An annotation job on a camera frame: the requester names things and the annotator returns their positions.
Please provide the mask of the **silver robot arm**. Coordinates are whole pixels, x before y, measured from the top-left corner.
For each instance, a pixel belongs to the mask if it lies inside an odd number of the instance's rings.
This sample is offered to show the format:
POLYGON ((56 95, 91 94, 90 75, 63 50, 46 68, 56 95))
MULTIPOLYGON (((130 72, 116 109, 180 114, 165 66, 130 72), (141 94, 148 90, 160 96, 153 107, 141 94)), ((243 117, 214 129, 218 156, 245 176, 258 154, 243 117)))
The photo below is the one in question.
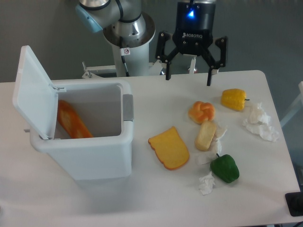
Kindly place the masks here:
POLYGON ((174 33, 156 34, 153 19, 139 0, 81 0, 76 13, 93 33, 103 32, 111 44, 119 77, 164 75, 178 54, 202 57, 209 67, 207 83, 226 65, 227 37, 213 38, 216 2, 183 0, 177 4, 174 33), (149 43, 157 35, 156 62, 149 61, 149 43))

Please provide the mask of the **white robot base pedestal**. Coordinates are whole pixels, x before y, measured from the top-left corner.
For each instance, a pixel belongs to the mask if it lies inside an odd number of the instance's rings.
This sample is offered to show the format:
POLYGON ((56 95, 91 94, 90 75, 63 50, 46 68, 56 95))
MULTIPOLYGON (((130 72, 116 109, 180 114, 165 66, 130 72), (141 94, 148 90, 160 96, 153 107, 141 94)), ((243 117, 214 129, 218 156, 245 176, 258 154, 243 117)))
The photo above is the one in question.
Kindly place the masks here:
POLYGON ((102 30, 106 41, 111 45, 114 65, 84 67, 84 77, 104 77, 115 73, 117 77, 137 77, 165 75, 161 61, 150 62, 149 43, 155 35, 155 23, 146 13, 134 22, 117 21, 102 30))

